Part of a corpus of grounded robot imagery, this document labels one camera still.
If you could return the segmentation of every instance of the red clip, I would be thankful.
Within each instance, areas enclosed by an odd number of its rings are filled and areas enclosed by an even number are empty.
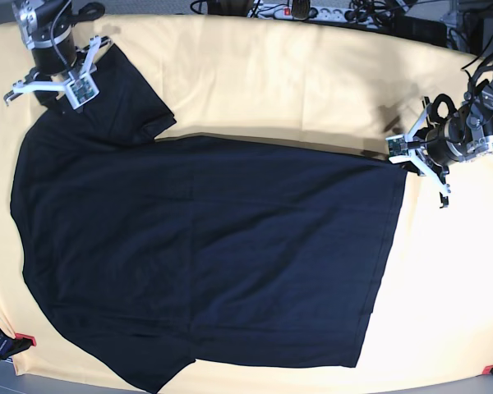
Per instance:
[[[15,334],[15,339],[29,339],[33,343],[33,347],[36,346],[36,339],[30,335],[25,334]]]
[[[484,368],[482,371],[482,375],[489,375],[491,373],[491,370],[493,369],[493,365],[488,365],[487,367]]]

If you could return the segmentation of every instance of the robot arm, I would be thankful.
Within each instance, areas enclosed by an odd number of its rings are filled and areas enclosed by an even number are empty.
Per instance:
[[[493,53],[470,78],[466,101],[460,109],[445,94],[434,103],[426,98],[424,111],[414,127],[407,134],[387,138],[389,160],[430,177],[439,187],[442,208],[448,206],[451,193],[445,181],[449,166],[493,154],[493,79],[477,84],[488,71],[493,71]],[[438,115],[442,103],[449,110],[446,118]],[[421,128],[424,121],[427,126]]]
[[[71,107],[78,110],[98,93],[91,73],[96,71],[94,55],[110,43],[109,38],[94,37],[83,49],[75,47],[72,26],[94,21],[104,14],[104,6],[87,4],[77,15],[71,11],[71,0],[16,0],[12,4],[24,45],[31,51],[35,67],[13,84],[4,96],[7,105],[23,93],[35,92],[37,99],[49,107],[63,92]]]

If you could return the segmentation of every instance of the cable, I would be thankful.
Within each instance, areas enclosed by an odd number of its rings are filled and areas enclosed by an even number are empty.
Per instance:
[[[190,9],[194,14],[197,15],[204,15],[201,11],[197,11],[194,6],[197,4],[202,4],[203,2],[206,2],[206,0],[195,0],[194,2],[191,2],[190,4]]]
[[[466,46],[469,48],[469,42],[468,42],[468,39],[466,39],[466,37],[460,33],[458,30],[456,30],[454,27],[451,27],[449,28],[449,32],[454,32],[458,37],[460,37],[462,39],[462,41],[466,44]]]
[[[252,11],[252,14],[250,15],[250,18],[255,18],[256,17],[257,9],[260,7],[260,4],[261,4],[262,1],[263,0],[257,0],[257,4],[254,7],[254,10]]]
[[[377,11],[389,12],[389,5],[381,0],[352,0],[349,8],[353,8],[351,20],[364,21],[370,17],[377,26],[390,26],[394,17],[393,12],[390,15],[377,13]]]
[[[438,113],[438,110],[442,104],[445,104],[445,106],[447,107],[446,117],[441,117]],[[453,99],[451,99],[451,97],[447,94],[439,94],[431,105],[428,114],[430,121],[438,125],[436,129],[436,136],[431,138],[430,140],[424,141],[422,144],[428,145],[429,143],[437,140],[444,140],[450,142],[451,144],[461,144],[462,142],[464,142],[465,132],[462,135],[462,139],[459,141],[452,140],[445,135],[443,137],[440,136],[442,130],[444,129],[444,126],[451,120],[455,113],[457,113],[457,108],[454,106]]]
[[[289,7],[288,2],[287,2],[287,4],[285,4],[285,3],[282,3],[282,4],[276,4],[276,5],[275,5],[275,6],[273,6],[273,7],[269,7],[269,8],[266,8],[266,9],[264,9],[264,10],[263,10],[263,9],[259,10],[259,11],[257,12],[257,15],[260,15],[260,12],[266,12],[266,11],[274,10],[275,8],[277,8],[277,7],[281,7],[281,6],[287,6],[287,7]]]
[[[493,34],[491,35],[491,37],[490,37],[489,41],[487,42],[486,46],[482,49],[482,52],[480,52],[480,54],[477,57],[475,57],[468,64],[466,64],[464,67],[462,67],[461,70],[465,70],[466,68],[468,68],[469,66],[471,66],[473,63],[477,62],[477,60],[482,57],[482,55],[489,48],[489,46],[491,45],[492,42],[493,42]]]
[[[416,4],[414,4],[414,5],[419,6],[419,5],[421,5],[421,4],[430,4],[430,3],[433,3],[433,2],[447,2],[447,1],[448,1],[448,0],[426,0],[426,1],[423,1],[423,2],[417,2],[417,3],[416,3]],[[399,10],[399,9],[401,9],[401,8],[405,8],[405,6],[403,5],[403,6],[391,7],[391,8],[389,8],[389,9],[387,9],[387,10],[384,10],[384,11],[374,12],[374,13],[372,13],[372,14],[370,14],[370,15],[366,15],[366,18],[368,18],[368,17],[373,17],[373,16],[377,16],[377,15],[382,15],[382,14],[385,14],[385,13],[387,13],[387,12],[391,12],[391,11],[396,11],[396,10]],[[361,22],[361,21],[359,20],[359,18],[357,18],[357,19],[356,19],[353,23],[358,23],[358,22]]]
[[[447,37],[447,43],[451,44],[452,49],[454,49],[455,51],[458,51],[457,42],[450,35],[448,35],[448,37]]]
[[[466,15],[467,14],[479,14],[481,12],[488,11],[492,7],[493,7],[493,2],[491,4],[488,4],[486,7],[483,7],[483,8],[473,8],[473,9],[470,9],[470,10],[466,10],[462,14],[462,25],[463,25],[463,28],[464,28],[464,33],[466,34],[467,37],[468,37],[468,27],[466,26]]]
[[[57,43],[55,43],[55,26],[57,25],[58,20],[71,4],[71,0],[67,0],[66,4],[62,9],[58,12],[57,16],[55,16],[55,19],[53,20],[53,23],[51,24],[51,29],[49,29],[49,38],[51,39],[51,44],[53,45],[53,48],[55,49],[55,52],[57,53],[58,57],[66,67],[66,70],[69,72],[71,71],[71,66],[67,62],[66,58],[61,54],[60,49],[58,49]]]
[[[464,71],[466,72],[466,74],[468,74],[468,90],[472,90],[472,77],[471,77],[471,74],[469,73],[468,70],[464,70]],[[468,111],[468,114],[471,113],[471,109],[473,107],[474,102],[475,102],[475,98],[473,97],[473,95],[471,95],[471,98],[469,99],[469,111]],[[451,117],[451,114],[448,113],[448,116],[446,117],[446,121],[449,121],[450,117]],[[468,127],[467,123],[464,123],[464,129],[462,130],[462,138],[460,139],[460,141],[453,141],[452,139],[450,139],[450,138],[448,138],[446,136],[444,136],[443,138],[440,137],[440,132],[442,131],[442,127],[440,127],[438,129],[438,131],[436,132],[436,137],[433,137],[433,138],[431,138],[428,141],[424,141],[422,144],[424,146],[427,146],[427,144],[429,144],[431,142],[434,142],[436,140],[444,140],[444,141],[450,142],[451,144],[463,144],[466,141],[466,129],[467,129],[467,127]]]

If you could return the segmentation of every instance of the black cable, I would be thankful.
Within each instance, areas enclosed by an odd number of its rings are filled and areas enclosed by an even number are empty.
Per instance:
[[[448,44],[451,44],[451,48],[454,49],[455,51],[458,51],[458,45],[457,45],[457,42],[454,40],[453,37],[451,37],[450,35],[448,35],[447,37],[447,43]]]
[[[487,6],[485,6],[483,8],[472,8],[472,9],[466,10],[462,14],[462,25],[463,25],[464,29],[466,30],[465,31],[466,35],[468,35],[467,29],[466,29],[467,28],[467,26],[466,26],[466,15],[467,14],[480,14],[481,12],[488,11],[492,7],[493,7],[493,2],[491,4],[488,4]]]
[[[421,4],[430,4],[432,2],[447,2],[448,0],[426,0],[426,1],[423,1],[423,2],[417,2],[416,4],[414,5],[421,5]],[[406,6],[397,6],[397,7],[391,7],[387,10],[383,10],[383,11],[380,11],[380,12],[374,12],[370,15],[366,15],[365,16],[365,19],[368,18],[368,17],[373,17],[373,16],[377,16],[377,15],[382,15],[382,14],[385,14],[387,12],[391,12],[391,11],[396,11],[396,10],[399,10],[399,9],[402,9],[402,8],[405,8]],[[359,20],[359,18],[357,18],[353,23],[358,23],[358,22],[361,22],[361,21],[364,21],[364,20]]]
[[[389,12],[389,5],[382,0],[352,0],[349,8],[352,8],[350,21],[364,21],[370,17],[379,27],[389,27],[393,23],[394,13]]]
[[[55,16],[55,19],[51,24],[51,29],[49,29],[49,38],[51,39],[51,44],[53,45],[53,48],[55,49],[57,56],[60,58],[60,60],[62,61],[68,72],[71,71],[71,66],[67,62],[66,58],[61,54],[60,49],[58,49],[57,43],[55,43],[55,26],[57,25],[58,20],[60,19],[66,8],[68,8],[70,5],[71,5],[71,0],[67,0],[64,7],[62,7],[61,10],[58,12],[57,16]]]
[[[468,41],[468,39],[466,39],[466,37],[465,37],[462,33],[460,33],[458,30],[456,30],[454,27],[449,28],[449,32],[452,32],[452,31],[453,31],[453,32],[454,32],[454,33],[455,33],[458,37],[460,37],[460,38],[462,39],[462,41],[463,41],[463,42],[464,42],[464,43],[468,46],[468,48],[469,48],[469,41]]]
[[[254,10],[252,11],[252,14],[250,15],[250,18],[255,18],[256,17],[257,9],[260,7],[260,4],[261,4],[262,1],[263,0],[257,0],[257,4],[254,7]]]
[[[79,10],[78,14],[70,15],[67,18],[67,21],[74,26],[81,22],[96,21],[105,13],[106,7],[104,4],[101,4],[100,2],[88,2]]]
[[[465,70],[466,68],[468,68],[469,66],[471,66],[473,63],[477,62],[477,60],[482,57],[482,55],[489,48],[489,46],[491,45],[492,42],[493,42],[493,34],[491,35],[490,39],[488,40],[486,46],[482,49],[482,52],[480,52],[480,54],[477,57],[475,57],[468,64],[466,64],[464,67],[462,67],[462,70]]]
[[[288,2],[287,2],[287,4],[285,4],[285,3],[282,3],[282,4],[276,4],[276,5],[275,5],[275,6],[273,6],[273,7],[269,7],[269,8],[265,8],[265,9],[261,9],[261,10],[259,10],[259,11],[257,12],[257,15],[259,15],[259,14],[260,14],[260,12],[265,12],[265,11],[274,10],[275,8],[277,8],[277,7],[281,7],[281,6],[287,6],[287,7],[290,7],[290,6],[288,5]]]
[[[474,88],[472,87],[471,74],[469,73],[468,70],[464,70],[464,71],[466,72],[466,74],[468,74],[468,91],[474,90]],[[468,116],[469,116],[469,113],[471,113],[471,109],[472,109],[473,104],[475,102],[475,98],[473,97],[473,94],[471,94],[471,98],[468,100],[468,102],[469,102],[469,111],[468,111]],[[451,116],[451,114],[449,113],[446,121],[449,121],[450,116]],[[436,137],[431,138],[428,141],[424,141],[422,144],[425,146],[425,145],[430,144],[431,142],[434,142],[436,140],[445,140],[445,141],[450,142],[451,144],[463,144],[466,141],[466,128],[467,127],[468,127],[468,125],[466,123],[464,123],[464,128],[462,130],[462,138],[460,139],[460,141],[453,141],[452,139],[450,139],[446,136],[444,136],[444,138],[440,137],[440,132],[442,131],[442,127],[440,127],[436,133]]]
[[[204,15],[201,11],[197,11],[194,6],[196,6],[197,4],[202,4],[203,2],[206,2],[206,0],[195,0],[194,2],[191,2],[190,4],[190,9],[191,11],[194,13],[194,14],[197,14],[197,15]]]
[[[446,117],[441,117],[438,114],[438,109],[439,109],[441,104],[445,104],[447,107],[448,112],[447,112]],[[444,125],[448,121],[450,121],[450,119],[454,116],[454,114],[456,112],[457,112],[457,108],[454,106],[454,103],[453,103],[453,100],[451,99],[451,97],[448,96],[447,94],[439,94],[438,97],[435,98],[435,101],[433,102],[433,104],[431,106],[431,110],[428,113],[429,119],[431,120],[431,122],[438,125],[437,126],[438,129],[436,131],[436,136],[431,138],[430,140],[421,142],[421,144],[422,145],[428,145],[431,142],[434,142],[437,140],[444,140],[444,141],[450,142],[451,144],[462,144],[462,142],[464,142],[466,140],[465,129],[462,133],[462,138],[459,141],[452,140],[449,137],[446,137],[445,135],[443,137],[440,136],[441,131],[444,128]]]

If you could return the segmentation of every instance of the yellow tablecloth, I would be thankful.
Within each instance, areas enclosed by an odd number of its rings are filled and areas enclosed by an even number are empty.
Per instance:
[[[378,34],[298,23],[200,16],[106,16],[76,43],[109,35],[173,110],[164,137],[209,133],[357,154],[385,153],[421,97],[460,103],[466,55]],[[9,214],[24,134],[44,110],[32,94],[2,96],[33,66],[15,25],[0,25],[0,327],[36,337],[18,373],[129,388],[62,339],[21,276]],[[448,382],[493,364],[493,157],[451,167],[450,207],[408,177],[384,280],[355,369],[249,368],[198,360],[164,393],[360,393]]]

